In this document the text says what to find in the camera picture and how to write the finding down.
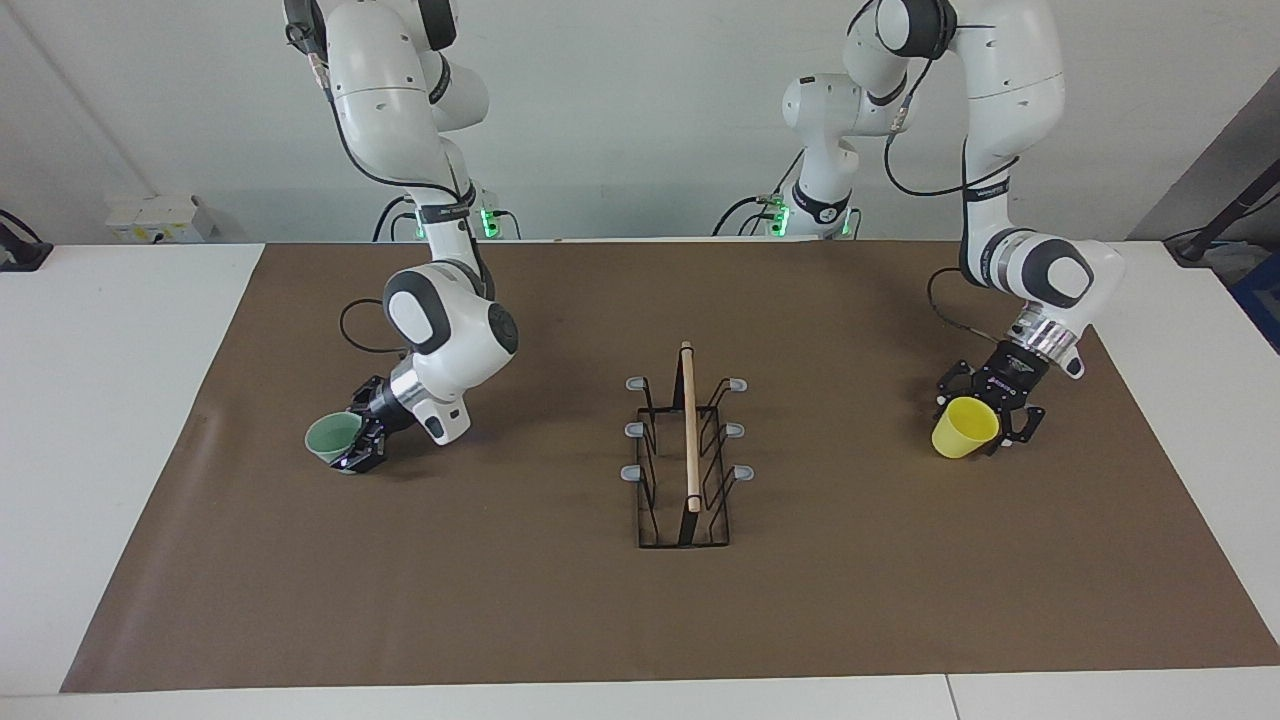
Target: black cable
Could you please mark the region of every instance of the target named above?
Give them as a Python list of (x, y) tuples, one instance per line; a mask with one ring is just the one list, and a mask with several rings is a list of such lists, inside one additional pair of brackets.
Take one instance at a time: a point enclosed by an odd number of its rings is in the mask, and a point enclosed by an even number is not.
[[(906, 99), (902, 100), (902, 109), (899, 110), (900, 113), (909, 113), (911, 110), (911, 101), (915, 99), (915, 91), (920, 88), (920, 83), (924, 82), (925, 77), (928, 77), (931, 69), (933, 69), (933, 60), (929, 60), (928, 63), (924, 64), (924, 69), (920, 70), (919, 77), (915, 78), (915, 82), (911, 85), (911, 90), (906, 92)], [(893, 147), (893, 141), (896, 138), (897, 135), (895, 133), (888, 136), (888, 140), (884, 141), (884, 174), (888, 177), (888, 182), (893, 183), (893, 187), (896, 187), (901, 192), (905, 192), (906, 195), (910, 195), (911, 197), (942, 197), (946, 195), (954, 195), (956, 192), (964, 192), (966, 190), (972, 190), (973, 187), (982, 184), (1000, 176), (1001, 173), (1007, 172), (1021, 160), (1021, 156), (1016, 156), (1012, 160), (1005, 163), (1005, 165), (1001, 167), (1000, 169), (993, 170), (975, 181), (965, 178), (965, 182), (963, 184), (957, 184), (956, 187), (948, 187), (946, 190), (931, 190), (931, 191), (911, 190), (910, 187), (906, 187), (905, 184), (899, 182), (897, 177), (893, 174), (893, 165), (892, 163), (890, 163), (888, 151), (891, 147)]]
[(741, 236), (742, 236), (742, 233), (745, 233), (745, 232), (746, 232), (746, 225), (748, 225), (748, 224), (749, 224), (749, 223), (750, 223), (751, 220), (756, 220), (756, 222), (759, 222), (759, 220), (772, 220), (772, 219), (773, 219), (773, 214), (771, 214), (771, 213), (760, 213), (760, 214), (758, 214), (758, 215), (751, 215), (750, 218), (748, 218), (748, 219), (742, 220), (742, 227), (737, 228), (737, 234), (739, 234), (739, 237), (741, 237)]
[(381, 307), (383, 301), (374, 300), (372, 297), (364, 297), (348, 302), (347, 306), (342, 309), (342, 314), (338, 315), (338, 332), (342, 333), (342, 338), (346, 340), (348, 343), (351, 343), (351, 346), (355, 347), (356, 350), (360, 350), (361, 352), (367, 352), (370, 355), (399, 355), (401, 352), (404, 352), (404, 348), (402, 347), (397, 347), (396, 350), (392, 350), (389, 347), (388, 348), (367, 347), (360, 345), (358, 342), (351, 338), (351, 334), (347, 332), (347, 313), (351, 313), (355, 307), (360, 307), (361, 305), (378, 305), (379, 307)]
[(494, 218), (511, 218), (511, 222), (516, 224), (516, 240), (525, 240), (525, 233), (520, 232), (520, 218), (516, 217), (511, 210), (494, 210)]
[(36, 234), (36, 231), (31, 229), (31, 225), (22, 222), (22, 218), (19, 218), (18, 215), (14, 215), (8, 210), (0, 210), (0, 218), (9, 220), (14, 227), (31, 236), (31, 240), (35, 240), (37, 243), (44, 245), (44, 241), (40, 240), (40, 236)]
[[(778, 181), (778, 184), (773, 186), (773, 195), (777, 195), (777, 193), (782, 192), (782, 186), (787, 183), (787, 178), (791, 177), (791, 173), (795, 172), (796, 165), (800, 164), (800, 159), (801, 158), (804, 158), (804, 149), (800, 149), (800, 152), (796, 152), (796, 159), (791, 160), (791, 165), (787, 168), (787, 172), (782, 173), (782, 179)], [(759, 220), (756, 220), (755, 225), (751, 227), (751, 234), (754, 236), (758, 229), (760, 229), (760, 222)]]
[(895, 137), (896, 136), (890, 136), (890, 138), (887, 141), (884, 141), (884, 174), (888, 176), (888, 182), (893, 183), (893, 187), (899, 188), (900, 191), (902, 191), (902, 192), (905, 192), (905, 193), (908, 193), (908, 195), (910, 195), (913, 197), (942, 197), (945, 195), (954, 195), (956, 192), (964, 192), (966, 190), (973, 190), (975, 186), (979, 186), (979, 184), (989, 181), (991, 178), (995, 178), (996, 176), (1007, 172), (1010, 168), (1012, 168), (1014, 165), (1016, 165), (1023, 159), (1021, 155), (1019, 155), (1019, 156), (1014, 158), (1012, 160), (1005, 163), (1001, 168), (998, 168), (996, 170), (992, 170), (992, 172), (987, 173), (986, 176), (982, 176), (980, 178), (978, 178), (975, 181), (968, 181), (966, 179), (964, 182), (964, 184), (957, 184), (955, 187), (948, 187), (946, 190), (931, 190), (931, 191), (911, 190), (911, 188), (904, 186), (901, 182), (897, 181), (897, 178), (893, 176), (893, 168), (892, 168), (892, 165), (888, 161), (888, 149), (893, 146), (893, 138)]
[(374, 173), (366, 170), (365, 167), (360, 164), (360, 160), (356, 159), (356, 155), (351, 151), (351, 146), (347, 145), (347, 133), (342, 131), (342, 118), (338, 117), (338, 104), (333, 99), (333, 92), (325, 90), (324, 95), (325, 99), (329, 101), (329, 110), (330, 113), (333, 113), (333, 124), (334, 127), (338, 128), (338, 140), (342, 142), (342, 150), (343, 152), (347, 154), (347, 159), (351, 160), (351, 164), (355, 165), (357, 170), (360, 170), (360, 174), (365, 176), (366, 178), (379, 184), (389, 184), (392, 187), (420, 187), (424, 190), (439, 190), (440, 192), (444, 192), (449, 197), (452, 197), (454, 202), (462, 202), (461, 190), (457, 188), (449, 190), (448, 187), (444, 187), (443, 184), (436, 184), (434, 182), (401, 182), (401, 181), (380, 178)]
[[(1280, 200), (1280, 192), (1276, 192), (1266, 202), (1260, 202), (1258, 205), (1253, 206), (1248, 213), (1240, 215), (1240, 220), (1243, 220), (1244, 218), (1252, 218), (1253, 215), (1257, 215), (1258, 213), (1266, 210), (1267, 206), (1271, 205), (1272, 202), (1275, 202), (1276, 200)], [(1183, 232), (1180, 232), (1178, 234), (1171, 234), (1171, 236), (1166, 237), (1165, 240), (1162, 240), (1161, 242), (1174, 242), (1174, 241), (1181, 240), (1181, 238), (1184, 238), (1187, 236), (1192, 236), (1192, 234), (1197, 234), (1197, 233), (1204, 232), (1206, 229), (1208, 229), (1208, 225), (1201, 225), (1201, 227), (1198, 227), (1196, 229), (1183, 231)]]
[(727, 223), (728, 219), (731, 217), (733, 217), (733, 213), (737, 213), (739, 210), (741, 210), (742, 208), (746, 208), (751, 202), (755, 202), (758, 205), (764, 205), (764, 202), (760, 202), (759, 197), (744, 197), (744, 199), (739, 200), (737, 202), (733, 204), (732, 208), (730, 208), (728, 210), (724, 211), (723, 215), (721, 215), (719, 222), (716, 223), (716, 229), (712, 231), (712, 237), (716, 237), (716, 236), (719, 234), (719, 231), (724, 228), (724, 223)]
[(399, 205), (401, 202), (408, 202), (408, 201), (410, 201), (410, 199), (404, 197), (402, 195), (402, 196), (397, 197), (396, 200), (392, 200), (390, 202), (387, 204), (385, 208), (383, 208), (383, 214), (378, 217), (378, 224), (374, 225), (374, 240), (372, 240), (372, 242), (378, 242), (379, 240), (381, 240), (381, 237), (383, 237), (383, 225), (387, 224), (387, 218), (390, 217), (392, 210), (394, 210), (396, 206)]
[(417, 220), (417, 215), (413, 213), (401, 213), (399, 215), (396, 215), (396, 219), (392, 220), (392, 242), (396, 242), (396, 224), (401, 220)]
[(952, 328), (970, 332), (970, 333), (973, 333), (973, 334), (975, 334), (975, 336), (978, 336), (978, 337), (980, 337), (980, 338), (983, 338), (986, 341), (989, 341), (989, 342), (992, 342), (995, 345), (1000, 345), (998, 340), (993, 338), (992, 336), (989, 336), (989, 334), (987, 334), (987, 333), (984, 333), (984, 332), (982, 332), (982, 331), (979, 331), (979, 329), (977, 329), (977, 328), (974, 328), (972, 325), (966, 325), (964, 323), (952, 320), (951, 318), (948, 318), (946, 315), (946, 313), (942, 311), (942, 307), (938, 307), (938, 301), (933, 296), (933, 283), (938, 282), (938, 278), (941, 278), (942, 275), (945, 275), (947, 273), (959, 273), (959, 272), (960, 272), (960, 268), (943, 268), (943, 269), (933, 273), (933, 277), (929, 278), (929, 286), (927, 288), (927, 292), (929, 293), (929, 306), (933, 307), (933, 311), (938, 315), (938, 318), (942, 319), (943, 323), (951, 325)]

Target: green cup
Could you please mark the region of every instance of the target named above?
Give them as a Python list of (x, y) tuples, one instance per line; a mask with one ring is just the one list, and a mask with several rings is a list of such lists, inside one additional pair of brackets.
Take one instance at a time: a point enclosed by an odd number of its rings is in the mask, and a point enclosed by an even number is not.
[[(356, 437), (360, 436), (360, 425), (362, 424), (364, 419), (355, 413), (325, 415), (307, 430), (307, 450), (323, 460), (325, 465), (332, 465), (334, 460), (346, 455), (351, 446), (356, 445)], [(343, 470), (343, 474), (353, 475), (355, 473)]]

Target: plastic cup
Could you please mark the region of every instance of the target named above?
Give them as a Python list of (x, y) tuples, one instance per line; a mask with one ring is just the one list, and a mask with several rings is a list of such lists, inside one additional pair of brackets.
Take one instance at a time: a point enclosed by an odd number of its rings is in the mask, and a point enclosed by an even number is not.
[(361, 424), (364, 424), (364, 419), (355, 413), (325, 415), (307, 430), (307, 450), (325, 465), (332, 465), (334, 460), (346, 455), (351, 446), (356, 445)]
[(933, 429), (933, 448), (943, 457), (960, 460), (996, 439), (1000, 418), (975, 397), (957, 397), (947, 405)]

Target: electrical outlet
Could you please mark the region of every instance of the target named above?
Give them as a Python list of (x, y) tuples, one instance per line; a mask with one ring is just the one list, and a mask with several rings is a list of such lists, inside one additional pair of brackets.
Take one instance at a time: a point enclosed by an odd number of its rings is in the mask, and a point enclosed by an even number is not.
[(120, 242), (209, 242), (214, 223), (192, 196), (160, 196), (116, 205), (106, 227)]

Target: yellow cup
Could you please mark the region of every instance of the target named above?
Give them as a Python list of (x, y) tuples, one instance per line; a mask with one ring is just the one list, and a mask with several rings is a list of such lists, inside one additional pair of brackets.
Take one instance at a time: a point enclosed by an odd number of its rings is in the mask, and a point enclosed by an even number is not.
[(957, 397), (947, 405), (933, 429), (933, 448), (943, 457), (968, 457), (1000, 434), (1000, 418), (975, 397)]

